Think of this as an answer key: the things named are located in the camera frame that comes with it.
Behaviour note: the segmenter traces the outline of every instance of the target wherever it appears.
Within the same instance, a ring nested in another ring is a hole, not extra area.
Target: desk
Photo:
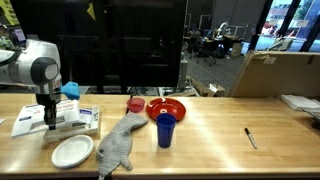
[[[101,139],[124,116],[129,96],[83,95],[81,107],[99,105],[101,133],[91,136],[94,151],[82,164],[54,168],[50,158],[60,143],[44,144],[42,133],[10,139],[13,121],[23,105],[35,103],[32,94],[1,94],[0,179],[97,176],[95,152]],[[156,97],[143,97],[146,102]],[[187,109],[177,123],[172,146],[157,146],[153,120],[133,131],[129,159],[134,169],[119,166],[112,178],[249,178],[320,177],[320,131],[312,118],[295,112],[279,99],[178,97]],[[147,118],[145,109],[139,113]],[[257,145],[255,150],[244,128]]]

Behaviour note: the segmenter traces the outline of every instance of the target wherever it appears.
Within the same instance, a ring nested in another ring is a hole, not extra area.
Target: marker
[[[248,128],[244,128],[244,131],[245,131],[246,134],[248,135],[248,137],[249,137],[249,139],[250,139],[250,141],[251,141],[252,146],[253,146],[255,149],[258,149],[258,147],[257,147],[257,145],[256,145],[256,142],[254,142],[253,137],[252,137],[249,129],[248,129]]]

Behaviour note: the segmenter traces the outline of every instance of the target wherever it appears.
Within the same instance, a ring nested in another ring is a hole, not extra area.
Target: gray towel
[[[132,166],[128,155],[131,151],[131,130],[145,125],[148,120],[129,112],[112,129],[112,131],[101,141],[97,159],[99,162],[99,180],[111,173],[122,164],[127,170]]]

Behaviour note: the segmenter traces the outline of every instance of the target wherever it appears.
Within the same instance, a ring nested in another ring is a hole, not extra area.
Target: computer monitor
[[[68,57],[80,85],[116,74],[127,86],[177,86],[186,0],[93,0],[95,20],[90,2],[11,0],[27,38],[62,47],[63,79]]]

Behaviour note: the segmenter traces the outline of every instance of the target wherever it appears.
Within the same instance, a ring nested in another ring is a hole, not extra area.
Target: blue cup
[[[169,113],[159,114],[156,118],[158,127],[158,145],[162,148],[168,148],[171,145],[176,118]]]

